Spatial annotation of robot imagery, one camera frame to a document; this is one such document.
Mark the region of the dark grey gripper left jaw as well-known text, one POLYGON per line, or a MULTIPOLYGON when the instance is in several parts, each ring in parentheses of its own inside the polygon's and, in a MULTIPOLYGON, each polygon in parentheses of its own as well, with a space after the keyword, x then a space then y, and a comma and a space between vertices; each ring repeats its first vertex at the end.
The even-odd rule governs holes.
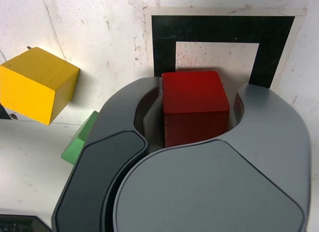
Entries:
POLYGON ((55 232, 111 232, 116 193, 149 153, 143 119, 160 94, 160 79, 138 79, 101 108, 52 215, 55 232))

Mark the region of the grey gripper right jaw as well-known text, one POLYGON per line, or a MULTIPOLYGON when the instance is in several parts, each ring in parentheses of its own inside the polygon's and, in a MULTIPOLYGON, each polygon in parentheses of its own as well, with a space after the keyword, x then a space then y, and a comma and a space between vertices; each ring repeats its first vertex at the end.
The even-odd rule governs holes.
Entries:
POLYGON ((216 138, 151 153, 125 176, 116 232, 304 232, 311 142, 298 112, 272 90, 237 92, 241 120, 216 138))

